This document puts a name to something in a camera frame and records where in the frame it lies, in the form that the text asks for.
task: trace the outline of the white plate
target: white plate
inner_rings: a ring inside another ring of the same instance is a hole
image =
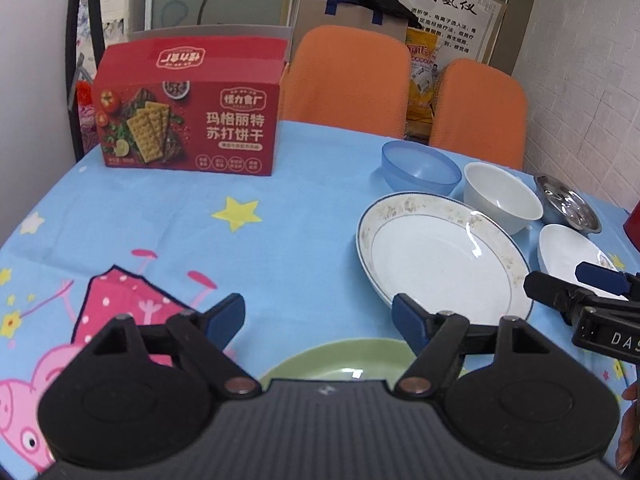
[[[529,316],[522,253],[494,221],[461,202],[428,193],[386,196],[362,215],[356,244],[388,305],[405,292],[432,314],[452,310],[474,324]]]
[[[604,298],[626,300],[594,286],[585,285],[575,277],[575,267],[582,262],[600,265],[605,269],[617,270],[616,266],[597,245],[579,232],[559,224],[549,224],[540,231],[538,242],[540,270],[575,285],[584,286]]]

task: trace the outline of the blue plastic bowl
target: blue plastic bowl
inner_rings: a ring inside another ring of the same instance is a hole
[[[438,150],[408,140],[382,146],[382,171],[394,191],[428,191],[448,196],[462,180],[462,172]]]

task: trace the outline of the blue tablecloth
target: blue tablecloth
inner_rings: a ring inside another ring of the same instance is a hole
[[[38,389],[74,354],[68,344],[89,279],[114,265],[143,269],[151,283],[201,310],[229,293],[244,295],[246,323],[230,349],[256,377],[329,341],[398,338],[354,242],[363,211],[391,191],[379,168],[387,141],[281,123],[272,177],[114,170],[99,149],[89,153],[0,251],[0,463],[17,480],[43,467],[46,450],[32,428]],[[470,160],[450,156],[460,168]],[[530,176],[518,176],[533,189]],[[462,184],[452,196],[462,197]],[[591,240],[627,271],[640,270],[622,231],[627,213],[590,203],[604,225]],[[532,269],[541,228],[537,222],[514,237]],[[630,367],[572,346],[570,328],[547,307],[536,304],[530,323],[617,394],[635,379]],[[465,367],[488,361],[470,358]]]

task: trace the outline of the cracker image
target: cracker image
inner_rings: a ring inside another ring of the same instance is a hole
[[[169,114],[171,111],[171,107],[162,103],[147,101],[145,103],[145,110],[158,110],[160,112],[162,117],[162,130],[160,132],[158,140],[160,141],[160,145],[163,146],[164,140],[166,139],[166,130],[169,127]]]
[[[158,160],[162,157],[162,150],[158,143],[158,137],[154,131],[151,120],[145,114],[135,115],[127,120],[127,126],[136,141],[140,155],[145,163]]]
[[[161,147],[164,144],[164,130],[162,129],[162,114],[160,110],[155,110],[154,108],[139,108],[136,110],[136,115],[146,115],[151,121],[151,125],[154,128],[154,132],[156,133],[156,138],[158,139],[158,145]]]

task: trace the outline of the white dish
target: white dish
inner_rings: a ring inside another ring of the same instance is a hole
[[[513,235],[542,218],[540,199],[519,178],[492,164],[465,166],[465,204],[495,220]]]
[[[626,300],[623,296],[616,296],[578,281],[575,277],[575,267],[582,262],[599,265],[605,269],[617,269],[597,245],[569,227],[549,224],[542,228],[538,242],[538,261],[540,270],[550,276],[584,286],[604,298]]]
[[[475,324],[529,316],[522,253],[495,222],[461,202],[415,192],[381,198],[362,215],[356,245],[389,306],[405,292],[428,312],[451,310]]]

